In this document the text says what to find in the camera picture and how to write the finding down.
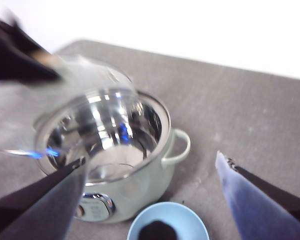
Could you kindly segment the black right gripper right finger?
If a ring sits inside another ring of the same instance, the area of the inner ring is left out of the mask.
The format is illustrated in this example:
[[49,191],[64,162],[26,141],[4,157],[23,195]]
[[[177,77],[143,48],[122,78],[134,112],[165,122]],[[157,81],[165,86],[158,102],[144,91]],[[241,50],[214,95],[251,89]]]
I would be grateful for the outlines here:
[[235,164],[215,158],[223,195],[243,240],[300,240],[300,197]]

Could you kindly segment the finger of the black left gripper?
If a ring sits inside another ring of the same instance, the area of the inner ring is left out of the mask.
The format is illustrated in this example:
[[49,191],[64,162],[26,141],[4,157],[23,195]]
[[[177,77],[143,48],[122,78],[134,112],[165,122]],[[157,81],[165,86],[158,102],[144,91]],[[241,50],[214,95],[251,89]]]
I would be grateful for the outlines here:
[[0,31],[0,80],[55,80],[58,73],[35,60],[43,48],[20,29]]
[[44,58],[51,55],[22,30],[13,15],[8,17],[8,21],[0,19],[1,43],[32,58]]

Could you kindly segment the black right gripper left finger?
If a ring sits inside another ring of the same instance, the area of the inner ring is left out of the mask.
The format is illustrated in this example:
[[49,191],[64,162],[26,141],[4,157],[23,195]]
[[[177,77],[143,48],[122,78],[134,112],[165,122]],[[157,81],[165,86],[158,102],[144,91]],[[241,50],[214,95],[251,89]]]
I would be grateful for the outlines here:
[[63,240],[82,198],[85,157],[0,198],[0,240]]

